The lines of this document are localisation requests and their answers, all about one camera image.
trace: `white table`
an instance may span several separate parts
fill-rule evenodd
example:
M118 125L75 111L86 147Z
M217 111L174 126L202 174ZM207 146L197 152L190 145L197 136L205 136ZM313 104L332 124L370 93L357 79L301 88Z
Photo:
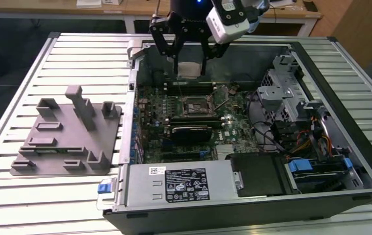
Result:
M97 184L103 178L117 175L115 167L106 176L78 177L11 176L9 169L34 123L34 105L42 97L53 97L57 103L69 103L63 97L65 86L81 85L83 97L91 103L113 101L123 109L123 92L113 94L111 91L127 89L129 40L150 40L150 36L62 33L47 38L0 120L0 234L121 234L95 209ZM243 37L242 40L297 40L301 43L372 142L372 81L338 43L330 43L325 38L293 37ZM316 97L313 86L308 83L306 87ZM119 141L115 139L115 150ZM372 205L356 207L329 219L181 234L277 234L278 231L286 235L369 235Z

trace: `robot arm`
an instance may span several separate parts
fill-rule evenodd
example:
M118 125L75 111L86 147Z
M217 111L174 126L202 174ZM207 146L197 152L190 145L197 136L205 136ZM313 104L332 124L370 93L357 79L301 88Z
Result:
M161 55L173 58L173 72L177 74L178 52L185 42L199 42L202 48L201 75L206 61L219 58L229 43L247 31L249 24L269 8L269 0L170 0L170 12L166 18L154 14L150 33ZM169 45L162 31L169 28L174 41ZM215 44L209 46L213 38Z

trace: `power supply label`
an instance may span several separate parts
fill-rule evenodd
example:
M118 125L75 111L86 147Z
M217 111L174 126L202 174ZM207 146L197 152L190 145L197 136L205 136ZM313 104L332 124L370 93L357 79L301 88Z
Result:
M209 200L203 168L165 171L165 200L167 203Z

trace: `cable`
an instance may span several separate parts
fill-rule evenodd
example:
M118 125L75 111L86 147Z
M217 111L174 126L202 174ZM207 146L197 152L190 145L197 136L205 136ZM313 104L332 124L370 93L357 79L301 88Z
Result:
M157 7L154 8L154 15L158 15L158 9L159 9L159 2L161 0L157 1Z
M277 17L276 17L276 8L273 7L273 5L270 5L270 7L273 8L273 14L274 14L274 24L276 24L276 20L277 20Z
M250 94L249 101L247 101L247 105L246 105L246 108L245 108L245 112L243 112L243 113L249 113L249 105L250 105L250 103L251 103L251 99L253 99L253 96L255 95L255 92L257 92L257 91L253 91L253 93Z
M326 141L326 151L328 151L329 155L332 156L332 143L330 143L330 139L329 139L328 136L321 136L321 138L324 138L325 141Z
M298 138L301 137L301 134L302 134L302 133L306 133L306 132L309 132L309 130L301 131L301 132L297 134L297 137L296 137L296 145L298 145Z
M253 129L254 129L254 131L255 131L258 134L261 134L261 135L273 143L273 145L276 146L276 148L277 148L277 150L278 150L280 152L289 153L289 152L284 149L284 147L282 147L268 135L265 135L261 131L258 131L258 129L257 129L255 127L253 127Z
M268 132L270 132L270 130L266 130L266 131L263 132L263 135L262 135L262 145L266 145L266 144L265 144L265 136L266 136L266 133L268 133Z
M310 145L310 141L306 140L306 142L304 142L300 146L296 146L294 150L290 150L290 153L296 153L297 151L300 151L300 150L308 148L309 145Z

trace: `blue latch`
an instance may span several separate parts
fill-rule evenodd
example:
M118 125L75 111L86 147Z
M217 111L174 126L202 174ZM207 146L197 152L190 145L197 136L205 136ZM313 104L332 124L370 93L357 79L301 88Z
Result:
M102 194L102 193L110 193L110 184L99 184L97 187L97 193Z
M352 169L353 168L353 163L350 162L349 158L344 158L344 164L346 166L348 169Z
M308 159L297 159L288 163L290 172L312 170L312 165Z
M198 152L199 158L203 158L207 152L209 152L207 150L199 151L199 152Z

